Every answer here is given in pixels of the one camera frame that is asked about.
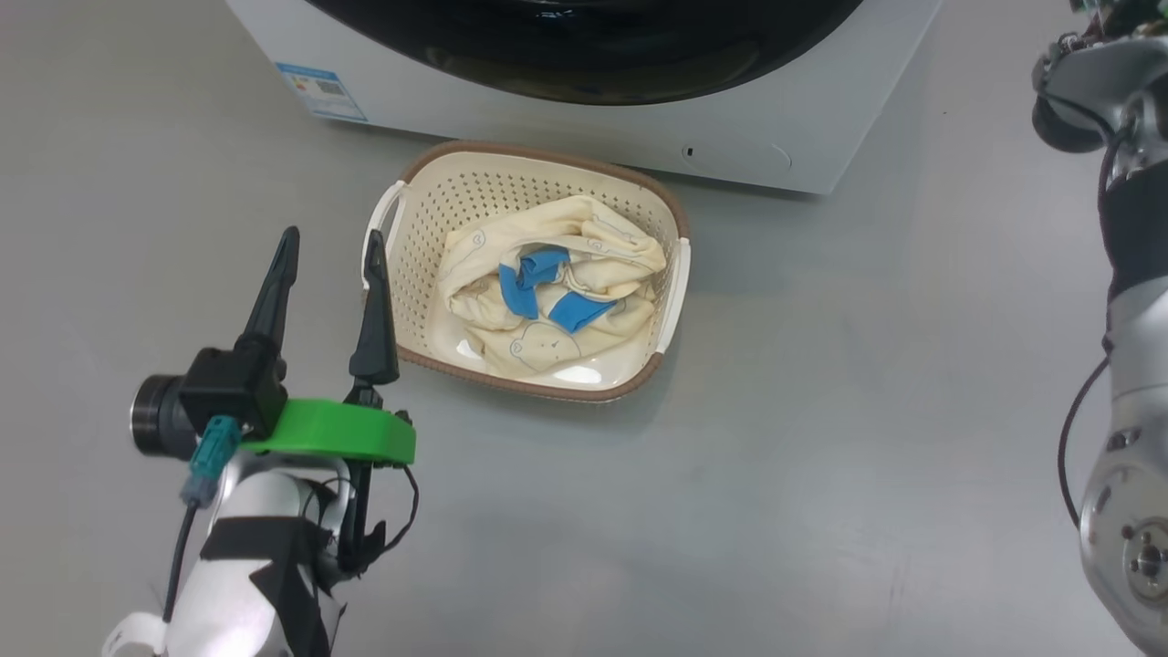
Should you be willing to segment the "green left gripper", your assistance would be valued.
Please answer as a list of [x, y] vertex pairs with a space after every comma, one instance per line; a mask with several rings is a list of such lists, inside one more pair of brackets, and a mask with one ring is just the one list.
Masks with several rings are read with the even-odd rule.
[[[288, 291], [296, 285], [300, 230], [288, 227], [276, 245], [239, 344], [264, 343], [278, 354], [287, 331]], [[412, 424], [381, 407], [377, 387], [401, 376], [392, 321], [391, 279], [381, 230], [367, 233], [362, 261], [364, 309], [356, 348], [348, 361], [353, 386], [347, 403], [326, 399], [288, 399], [274, 433], [245, 438], [245, 452], [305, 454], [370, 464], [412, 465], [417, 433]]]

